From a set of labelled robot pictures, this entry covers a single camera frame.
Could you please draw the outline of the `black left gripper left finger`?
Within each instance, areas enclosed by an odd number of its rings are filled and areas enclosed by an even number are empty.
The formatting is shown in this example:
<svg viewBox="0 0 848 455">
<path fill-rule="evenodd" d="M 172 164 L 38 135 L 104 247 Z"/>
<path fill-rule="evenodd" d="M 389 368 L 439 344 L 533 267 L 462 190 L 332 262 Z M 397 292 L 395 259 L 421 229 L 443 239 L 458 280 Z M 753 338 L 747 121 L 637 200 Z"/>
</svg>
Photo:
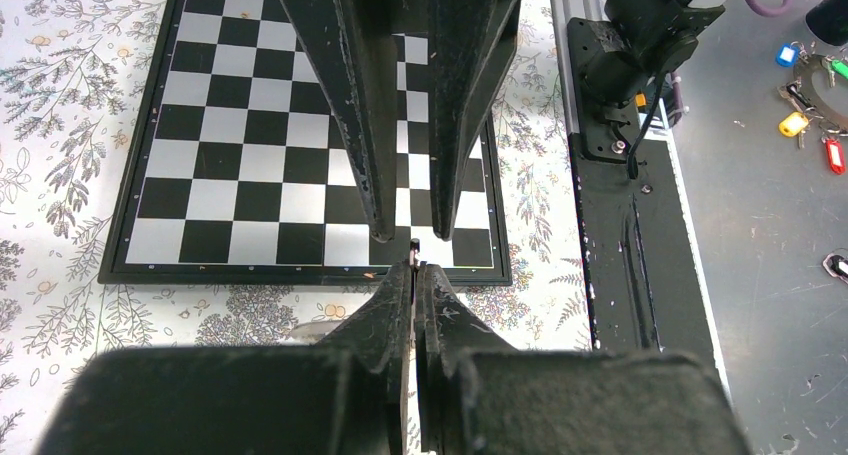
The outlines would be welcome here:
<svg viewBox="0 0 848 455">
<path fill-rule="evenodd" d="M 95 358 L 41 454 L 402 454 L 413 269 L 308 345 L 133 348 Z"/>
</svg>

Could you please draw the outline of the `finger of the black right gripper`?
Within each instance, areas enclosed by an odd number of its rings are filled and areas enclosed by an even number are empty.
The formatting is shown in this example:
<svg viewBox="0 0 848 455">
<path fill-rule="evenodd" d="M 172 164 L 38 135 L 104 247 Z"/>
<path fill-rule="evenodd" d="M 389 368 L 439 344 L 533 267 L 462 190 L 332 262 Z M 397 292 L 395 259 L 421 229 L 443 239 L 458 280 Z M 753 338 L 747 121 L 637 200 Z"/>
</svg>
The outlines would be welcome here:
<svg viewBox="0 0 848 455">
<path fill-rule="evenodd" d="M 388 0 L 280 0 L 335 117 L 371 237 L 396 232 L 397 49 Z"/>
<path fill-rule="evenodd" d="M 428 0 L 432 226 L 450 240 L 473 144 L 517 51 L 522 0 Z"/>
</svg>

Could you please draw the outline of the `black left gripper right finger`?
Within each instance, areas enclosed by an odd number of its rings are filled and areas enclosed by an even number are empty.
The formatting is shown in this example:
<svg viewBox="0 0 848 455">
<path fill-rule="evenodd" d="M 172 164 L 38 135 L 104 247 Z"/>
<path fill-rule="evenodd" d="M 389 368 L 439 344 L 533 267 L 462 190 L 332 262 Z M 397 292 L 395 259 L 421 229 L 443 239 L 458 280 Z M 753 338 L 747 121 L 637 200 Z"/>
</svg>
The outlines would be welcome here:
<svg viewBox="0 0 848 455">
<path fill-rule="evenodd" d="M 421 447 L 436 454 L 746 454 L 718 378 L 679 353 L 522 351 L 444 270 L 415 289 Z"/>
</svg>

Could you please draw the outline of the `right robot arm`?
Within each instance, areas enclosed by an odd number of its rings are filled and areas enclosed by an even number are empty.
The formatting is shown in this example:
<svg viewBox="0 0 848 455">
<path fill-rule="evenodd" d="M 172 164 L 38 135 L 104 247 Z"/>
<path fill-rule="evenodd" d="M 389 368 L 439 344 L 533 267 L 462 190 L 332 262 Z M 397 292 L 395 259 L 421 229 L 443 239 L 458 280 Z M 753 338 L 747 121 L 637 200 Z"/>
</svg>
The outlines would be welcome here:
<svg viewBox="0 0 848 455">
<path fill-rule="evenodd" d="M 314 69 L 348 154 L 371 236 L 396 232 L 398 48 L 425 35 L 431 224 L 450 240 L 473 144 L 517 51 L 522 0 L 280 0 Z M 587 21 L 579 87 L 628 101 L 688 60 L 726 0 L 607 0 Z"/>
</svg>

